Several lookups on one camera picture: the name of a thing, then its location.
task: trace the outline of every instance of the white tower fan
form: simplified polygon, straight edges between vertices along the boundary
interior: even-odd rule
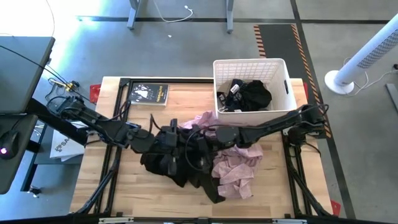
[[[347,95],[354,90],[354,79],[365,73],[398,44],[398,14],[394,16],[347,64],[339,71],[325,75],[326,86],[333,92]]]

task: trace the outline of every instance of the plastic basket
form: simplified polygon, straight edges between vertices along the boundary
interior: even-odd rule
[[[258,125],[297,108],[286,63],[280,58],[216,60],[213,63],[216,114],[222,123]],[[232,79],[260,80],[271,92],[268,111],[221,112],[217,91],[227,93]]]

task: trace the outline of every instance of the clothes pile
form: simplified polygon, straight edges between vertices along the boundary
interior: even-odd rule
[[[182,130],[203,128],[220,124],[212,111],[207,111],[195,119],[180,124]],[[188,158],[199,161],[201,153],[190,151]],[[236,146],[210,155],[211,173],[198,172],[190,166],[187,157],[180,155],[176,159],[176,174],[169,174],[169,154],[143,153],[141,164],[146,170],[158,175],[170,177],[178,186],[184,187],[189,181],[195,188],[203,187],[205,193],[213,203],[223,202],[225,198],[248,198],[252,196],[250,181],[254,178],[256,166],[262,159],[262,149],[259,144],[250,148],[240,149]]]
[[[246,83],[233,79],[229,91],[218,91],[217,97],[222,104],[222,112],[266,111],[272,100],[271,93],[260,80]]]
[[[192,128],[193,124],[205,127],[220,122],[212,111],[207,111],[180,126]],[[262,159],[261,146],[257,143],[247,149],[234,146],[217,153],[213,159],[211,176],[220,179],[220,184],[217,186],[218,194],[225,198],[251,197],[250,181],[254,178],[256,167]]]

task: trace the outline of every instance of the book cover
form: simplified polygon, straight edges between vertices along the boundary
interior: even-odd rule
[[[169,85],[160,83],[135,83],[132,86],[132,105],[166,105]]]

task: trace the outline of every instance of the yellow and black hazard tape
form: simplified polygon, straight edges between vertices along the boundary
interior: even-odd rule
[[[259,48],[260,58],[266,58],[266,50],[264,50],[264,44],[262,44],[260,28],[258,25],[254,25],[254,35],[256,36],[256,42],[257,47]]]
[[[317,87],[315,86],[315,83],[313,82],[312,75],[311,75],[311,71],[310,71],[310,68],[309,68],[309,66],[308,66],[307,59],[306,59],[306,57],[305,57],[303,47],[302,47],[302,45],[301,45],[301,41],[300,41],[300,38],[299,38],[299,33],[297,32],[297,28],[296,28],[296,26],[295,26],[294,24],[291,24],[291,26],[292,26],[294,38],[296,39],[296,43],[297,43],[298,50],[300,51],[301,58],[303,59],[305,72],[307,73],[308,79],[310,80],[312,93],[313,93],[313,95],[314,95],[314,97],[315,97],[315,100],[317,101],[317,104],[320,105],[321,102],[320,102],[320,100],[319,100],[319,94],[318,94],[318,92],[317,92]],[[326,136],[327,136],[328,138],[331,138],[331,131],[330,131],[330,128],[329,128],[327,122],[325,122],[324,128],[325,128],[325,131],[326,131]]]

